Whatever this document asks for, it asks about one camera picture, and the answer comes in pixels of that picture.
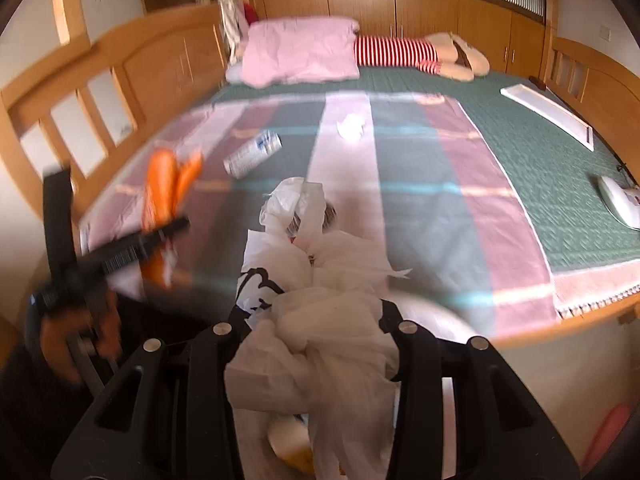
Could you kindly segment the person's left hand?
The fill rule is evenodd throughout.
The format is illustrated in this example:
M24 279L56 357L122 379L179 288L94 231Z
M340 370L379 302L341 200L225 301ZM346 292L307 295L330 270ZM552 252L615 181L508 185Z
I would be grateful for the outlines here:
M55 316L46 316L40 325L39 344L43 359L53 373L73 385L81 383L80 371L75 364L68 343L70 338L88 333L96 326L98 341L94 348L103 359L117 361L122 354L120 345L120 317L116 294L107 289L106 313L95 323L86 308L67 309Z

